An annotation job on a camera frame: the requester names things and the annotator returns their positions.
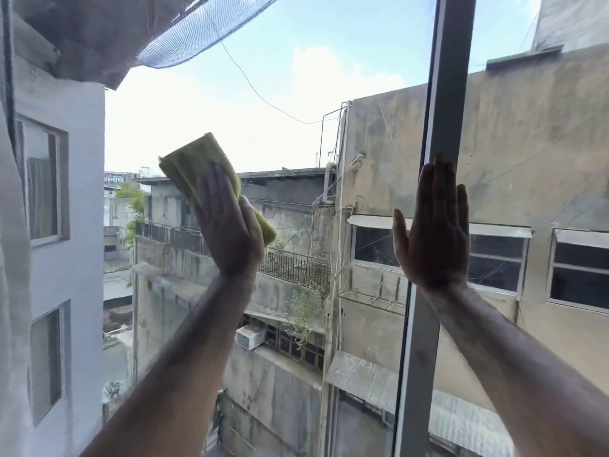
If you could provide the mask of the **yellow cleaning cloth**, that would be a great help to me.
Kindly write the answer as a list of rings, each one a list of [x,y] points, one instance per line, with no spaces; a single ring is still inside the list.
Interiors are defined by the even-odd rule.
[[[192,201],[196,197],[196,178],[205,172],[210,162],[217,162],[224,167],[232,180],[235,194],[239,198],[247,199],[253,207],[249,199],[242,193],[239,176],[212,133],[206,133],[193,142],[160,158],[159,165],[163,173],[178,187],[179,192],[192,205]],[[275,240],[277,234],[269,221],[255,208],[254,211],[261,227],[265,249]]]

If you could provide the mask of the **person's right forearm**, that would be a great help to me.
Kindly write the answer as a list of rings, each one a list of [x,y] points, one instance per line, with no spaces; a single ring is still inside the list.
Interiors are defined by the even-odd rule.
[[[520,457],[609,457],[609,396],[466,283],[420,286]]]

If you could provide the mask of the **white neighbouring building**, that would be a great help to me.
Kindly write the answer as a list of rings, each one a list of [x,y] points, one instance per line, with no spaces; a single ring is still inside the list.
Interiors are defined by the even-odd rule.
[[[58,405],[39,426],[34,427],[32,421],[28,457],[77,457],[102,424],[105,90],[99,83],[54,78],[19,57],[14,59],[14,80],[13,155],[21,177],[25,214],[19,116],[69,136],[70,238],[37,247],[30,243],[29,284],[30,330],[37,317],[71,300],[66,351],[69,394],[67,402]]]

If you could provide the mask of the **corrugated metal awning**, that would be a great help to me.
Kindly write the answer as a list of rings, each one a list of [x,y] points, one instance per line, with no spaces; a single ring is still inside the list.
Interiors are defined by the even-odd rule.
[[[395,412],[398,374],[386,368],[338,351],[328,381],[371,405],[374,411]],[[446,392],[433,391],[429,431],[482,457],[518,457],[496,413]]]

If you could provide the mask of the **small leafy wall plant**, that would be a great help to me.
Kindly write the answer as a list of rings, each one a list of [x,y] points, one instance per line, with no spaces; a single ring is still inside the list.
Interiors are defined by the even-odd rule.
[[[320,288],[299,287],[286,301],[286,331],[298,348],[304,348],[312,333],[323,333],[324,293]]]

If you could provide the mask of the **wide white-framed sliding window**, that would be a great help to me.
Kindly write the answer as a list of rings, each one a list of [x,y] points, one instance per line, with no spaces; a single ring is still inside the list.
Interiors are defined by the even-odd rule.
[[[350,261],[372,268],[398,271],[393,249],[391,217],[352,215]],[[512,296],[522,291],[526,253],[532,230],[515,225],[470,223],[468,282]]]

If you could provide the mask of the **white-framed barred window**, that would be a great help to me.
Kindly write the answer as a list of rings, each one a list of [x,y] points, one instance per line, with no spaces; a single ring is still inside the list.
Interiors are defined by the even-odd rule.
[[[609,314],[609,231],[553,230],[547,299]]]

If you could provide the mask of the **person's right hand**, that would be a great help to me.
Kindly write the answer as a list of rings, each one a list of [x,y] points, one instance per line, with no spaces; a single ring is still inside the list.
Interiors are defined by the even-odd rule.
[[[405,276],[424,292],[467,288],[469,229],[457,218],[455,165],[437,155],[423,166],[415,212],[407,226],[409,268]]]

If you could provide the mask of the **grey low concrete building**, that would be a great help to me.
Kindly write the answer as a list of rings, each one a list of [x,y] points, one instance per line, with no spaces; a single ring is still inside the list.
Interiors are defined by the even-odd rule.
[[[235,341],[202,457],[316,457],[324,332],[298,348],[286,331],[286,301],[299,287],[330,291],[333,208],[322,204],[324,170],[240,174],[242,191],[277,237],[265,249],[238,323],[263,323],[265,344]],[[149,191],[133,252],[133,369],[143,379],[165,343],[217,276],[189,202],[165,176],[140,178]]]

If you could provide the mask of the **person's left forearm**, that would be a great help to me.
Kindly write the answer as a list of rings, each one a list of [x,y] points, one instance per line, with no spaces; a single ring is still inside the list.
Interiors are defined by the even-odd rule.
[[[256,271],[219,275],[79,457],[199,457]]]

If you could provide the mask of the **white air conditioner unit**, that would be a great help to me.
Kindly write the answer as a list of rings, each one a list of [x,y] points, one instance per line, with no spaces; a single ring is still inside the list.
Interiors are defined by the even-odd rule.
[[[248,323],[236,330],[235,341],[248,351],[265,344],[267,327],[263,323]]]

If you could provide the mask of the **beige stained concrete building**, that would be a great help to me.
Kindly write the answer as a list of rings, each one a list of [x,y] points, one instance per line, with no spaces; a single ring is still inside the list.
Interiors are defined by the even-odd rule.
[[[470,222],[529,227],[532,238],[519,296],[468,284],[609,395],[609,314],[547,299],[553,230],[609,231],[609,0],[476,0],[469,60],[455,167]],[[327,167],[337,184],[324,457],[393,457],[396,408],[374,411],[328,372],[341,351],[399,382],[409,282],[350,261],[347,219],[397,207],[411,224],[427,94],[424,83],[350,101]],[[496,413],[441,327],[434,390]],[[429,431],[425,457],[482,456]]]

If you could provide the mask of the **grey concrete roof overhang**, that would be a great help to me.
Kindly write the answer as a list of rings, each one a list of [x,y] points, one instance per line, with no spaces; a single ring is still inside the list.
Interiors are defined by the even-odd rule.
[[[54,78],[116,90],[195,0],[11,0],[15,55]]]

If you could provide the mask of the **person's left hand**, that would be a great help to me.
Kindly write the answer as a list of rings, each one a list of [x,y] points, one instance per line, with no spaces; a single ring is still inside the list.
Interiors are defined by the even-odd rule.
[[[239,198],[240,212],[196,212],[195,199],[192,207],[220,275],[254,280],[264,254],[254,208],[247,199]]]

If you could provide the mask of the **small plain building window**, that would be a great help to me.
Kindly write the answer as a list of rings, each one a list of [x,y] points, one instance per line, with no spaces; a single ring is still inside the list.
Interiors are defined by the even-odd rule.
[[[31,325],[28,388],[34,427],[68,400],[69,311],[71,300],[37,317]]]

